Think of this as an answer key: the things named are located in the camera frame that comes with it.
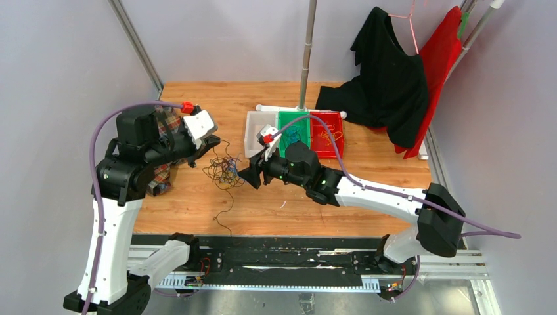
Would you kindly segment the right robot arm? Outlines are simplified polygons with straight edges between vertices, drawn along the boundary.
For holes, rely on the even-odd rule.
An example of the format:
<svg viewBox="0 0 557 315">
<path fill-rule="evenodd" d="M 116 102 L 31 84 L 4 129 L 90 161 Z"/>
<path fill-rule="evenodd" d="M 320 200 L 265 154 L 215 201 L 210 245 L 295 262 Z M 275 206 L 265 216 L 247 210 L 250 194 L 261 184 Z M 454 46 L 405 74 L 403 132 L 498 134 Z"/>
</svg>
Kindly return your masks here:
<svg viewBox="0 0 557 315">
<path fill-rule="evenodd" d="M 395 272 L 417 255 L 451 258 L 457 253 L 463 226 L 457 216 L 465 213 L 440 184 L 421 190 L 363 180 L 321 165 L 317 154 L 302 142 L 290 145 L 284 156 L 260 151 L 238 175 L 255 189 L 277 179 L 303 188 L 308 198 L 321 205 L 370 209 L 410 223 L 410 228 L 381 239 L 375 263 L 383 273 Z"/>
</svg>

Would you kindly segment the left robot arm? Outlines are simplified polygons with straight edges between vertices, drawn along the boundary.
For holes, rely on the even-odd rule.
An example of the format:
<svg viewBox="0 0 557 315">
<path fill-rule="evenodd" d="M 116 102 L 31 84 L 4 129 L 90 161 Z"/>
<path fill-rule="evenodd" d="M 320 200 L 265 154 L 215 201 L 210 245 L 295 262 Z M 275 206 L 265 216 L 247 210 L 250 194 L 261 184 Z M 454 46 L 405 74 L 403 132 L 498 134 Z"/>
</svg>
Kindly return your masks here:
<svg viewBox="0 0 557 315">
<path fill-rule="evenodd" d="M 87 265 L 78 288 L 63 300 L 65 310 L 80 314 L 141 314 L 156 286 L 181 267 L 196 270 L 202 263 L 197 237 L 176 233 L 137 266 L 128 266 L 134 225 L 155 169 L 181 159 L 190 167 L 221 140 L 213 117 L 201 107 L 182 103 L 177 131 L 158 127 L 167 102 L 126 106 L 110 114 L 117 136 L 102 161 L 95 159 L 101 126 L 89 145 L 92 177 L 93 233 Z"/>
</svg>

